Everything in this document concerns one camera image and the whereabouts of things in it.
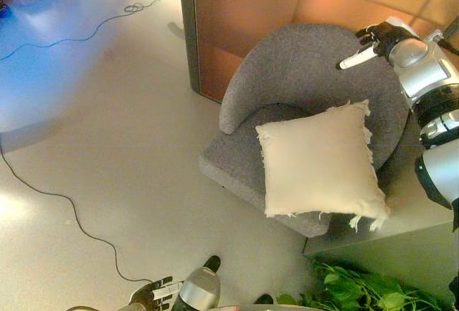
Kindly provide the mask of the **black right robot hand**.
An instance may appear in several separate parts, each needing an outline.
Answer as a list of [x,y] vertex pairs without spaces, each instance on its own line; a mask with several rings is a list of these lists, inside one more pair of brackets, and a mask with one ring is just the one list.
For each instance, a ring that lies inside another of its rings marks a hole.
[[375,57],[388,59],[392,49],[403,40],[420,39],[408,24],[393,16],[358,30],[355,36],[361,48],[354,55],[338,62],[336,69],[346,70]]

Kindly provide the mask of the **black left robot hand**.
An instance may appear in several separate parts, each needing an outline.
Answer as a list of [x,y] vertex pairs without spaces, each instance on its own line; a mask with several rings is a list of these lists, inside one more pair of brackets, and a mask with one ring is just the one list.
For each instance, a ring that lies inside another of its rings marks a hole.
[[183,281],[173,282],[173,277],[164,277],[136,290],[130,297],[131,310],[168,310],[174,295],[183,286]]

